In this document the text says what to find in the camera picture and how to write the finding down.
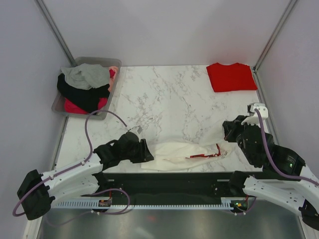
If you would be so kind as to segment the white printed t-shirt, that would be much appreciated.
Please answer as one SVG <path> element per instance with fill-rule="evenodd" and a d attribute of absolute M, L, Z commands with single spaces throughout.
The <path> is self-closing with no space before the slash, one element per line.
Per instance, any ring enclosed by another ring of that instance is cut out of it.
<path fill-rule="evenodd" d="M 233 147 L 224 140 L 222 122 L 204 132 L 198 143 L 171 139 L 149 145 L 154 160 L 142 163 L 143 170 L 180 171 L 218 161 L 229 156 Z"/>

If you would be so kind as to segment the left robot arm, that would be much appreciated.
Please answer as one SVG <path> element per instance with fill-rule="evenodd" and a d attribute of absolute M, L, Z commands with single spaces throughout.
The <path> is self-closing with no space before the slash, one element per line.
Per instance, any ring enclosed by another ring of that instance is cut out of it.
<path fill-rule="evenodd" d="M 110 187 L 103 172 L 123 160 L 145 163 L 154 157 L 145 139 L 126 132 L 118 140 L 98 146 L 87 159 L 44 173 L 28 172 L 17 192 L 19 205 L 24 210 L 21 214 L 32 221 L 62 201 L 106 195 Z"/>

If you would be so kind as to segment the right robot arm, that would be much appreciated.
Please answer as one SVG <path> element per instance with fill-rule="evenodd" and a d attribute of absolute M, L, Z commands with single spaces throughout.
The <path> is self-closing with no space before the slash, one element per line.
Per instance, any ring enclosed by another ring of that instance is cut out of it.
<path fill-rule="evenodd" d="M 224 139 L 236 143 L 247 161 L 262 169 L 263 177 L 234 171 L 228 182 L 229 192 L 265 199 L 295 213 L 307 226 L 318 230 L 319 180 L 296 152 L 276 145 L 271 134 L 247 124 L 245 119 L 238 116 L 224 121 Z"/>

